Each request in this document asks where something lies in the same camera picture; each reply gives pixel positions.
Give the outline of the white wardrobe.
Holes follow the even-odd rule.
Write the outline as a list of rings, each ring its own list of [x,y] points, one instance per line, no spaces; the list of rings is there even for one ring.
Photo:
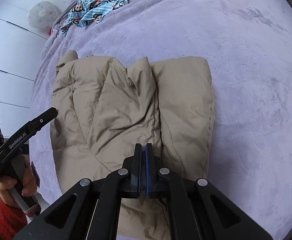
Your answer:
[[[44,1],[66,7],[64,0],[0,0],[0,122],[6,138],[30,120],[32,86],[50,30],[31,27],[27,18]]]

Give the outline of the blue monkey print garment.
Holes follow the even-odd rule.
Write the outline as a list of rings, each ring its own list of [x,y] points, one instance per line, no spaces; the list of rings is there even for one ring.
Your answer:
[[[112,10],[121,8],[129,3],[129,0],[78,0],[61,25],[63,35],[66,35],[73,25],[84,28],[91,23],[99,23]]]

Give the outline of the lavender plush bedspread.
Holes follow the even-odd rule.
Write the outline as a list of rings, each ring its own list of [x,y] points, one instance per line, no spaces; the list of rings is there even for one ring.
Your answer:
[[[292,228],[292,8],[286,0],[130,0],[100,23],[46,42],[30,115],[51,105],[69,50],[129,66],[204,57],[216,110],[209,181],[274,239]]]

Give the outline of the white covered fan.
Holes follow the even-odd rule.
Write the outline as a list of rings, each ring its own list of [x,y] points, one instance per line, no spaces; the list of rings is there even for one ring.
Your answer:
[[[39,2],[29,12],[27,20],[32,28],[51,28],[60,15],[60,9],[48,1]]]

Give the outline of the beige puffer jacket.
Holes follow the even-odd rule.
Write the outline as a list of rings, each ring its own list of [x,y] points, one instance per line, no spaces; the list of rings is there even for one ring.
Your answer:
[[[205,178],[215,98],[201,57],[129,67],[108,56],[78,58],[68,51],[56,66],[50,137],[62,192],[80,179],[119,169],[137,143],[151,143],[164,166],[190,180]]]

